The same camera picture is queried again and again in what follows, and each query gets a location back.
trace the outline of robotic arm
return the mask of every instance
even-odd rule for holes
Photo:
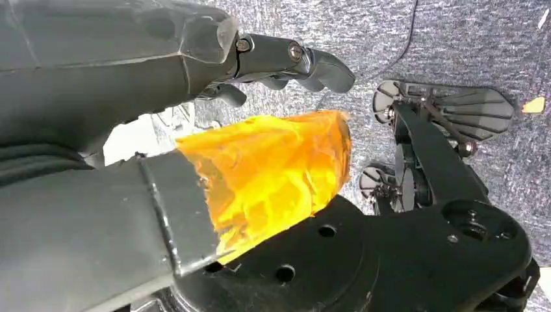
[[[0,12],[2,311],[113,311],[220,256],[179,152],[90,170],[81,155],[116,125],[194,98],[242,105],[233,83],[346,92],[355,79],[329,53],[240,36],[225,12],[182,1],[9,0]]]

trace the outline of bolt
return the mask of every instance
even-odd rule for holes
[[[387,107],[385,109],[385,117],[387,119],[393,119],[395,115],[396,115],[396,112],[394,111],[394,109],[392,107]]]
[[[473,150],[472,142],[467,142],[465,144],[465,150],[469,153]]]
[[[239,52],[251,51],[251,44],[246,39],[239,39],[235,44],[235,47]]]
[[[451,235],[448,235],[448,241],[455,244],[455,243],[459,242],[459,238],[456,235],[451,234]]]
[[[374,203],[376,202],[375,196],[369,195],[369,196],[367,197],[367,202],[368,202],[368,203],[371,203],[371,204],[374,204]]]
[[[302,54],[303,54],[303,51],[300,44],[296,42],[291,42],[289,44],[289,56],[291,57],[291,60],[293,62],[296,62],[296,63],[300,62],[300,60],[302,59]]]

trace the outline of orange translucent object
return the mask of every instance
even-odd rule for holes
[[[252,117],[177,139],[204,181],[226,264],[323,209],[348,179],[350,134],[338,111]]]

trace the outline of gray carpet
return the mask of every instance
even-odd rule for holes
[[[342,194],[366,207],[357,191],[361,168],[391,162],[391,131],[370,110],[373,88],[384,79],[459,86],[490,86],[516,106],[508,133],[484,142],[470,163],[493,203],[513,215],[532,238],[541,265],[551,265],[551,109],[523,115],[527,100],[551,101],[551,18],[537,24],[551,1],[419,0],[411,44],[407,42],[413,0],[216,0],[204,3],[236,16],[244,32],[297,39],[340,57],[358,78],[345,95],[312,94],[296,83],[281,92],[243,86],[240,109],[197,102],[200,123],[231,124],[256,114],[288,116],[339,109],[352,117],[351,179]],[[540,290],[528,311],[551,311]]]

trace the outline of cable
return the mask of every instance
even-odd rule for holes
[[[396,63],[398,63],[398,61],[400,61],[402,59],[402,57],[404,57],[405,53],[407,52],[407,50],[409,49],[409,46],[411,44],[411,37],[413,36],[413,24],[415,23],[415,12],[417,10],[417,5],[418,5],[418,0],[413,0],[413,5],[411,6],[411,17],[410,17],[410,20],[409,20],[409,30],[408,30],[408,33],[407,33],[407,39],[405,41],[404,48],[400,51],[398,56],[394,60],[390,61],[384,68],[377,71],[375,74],[373,74],[373,75],[371,75],[367,78],[361,79],[360,81],[356,81],[355,85],[359,85],[359,84],[364,83],[366,81],[375,79],[376,77],[378,77],[382,73],[384,73],[387,70],[391,69],[394,65],[396,65]],[[323,102],[325,101],[325,99],[327,98],[328,95],[329,95],[329,92],[325,93],[324,96],[318,101],[318,103],[314,107],[315,111],[319,111],[323,107]]]

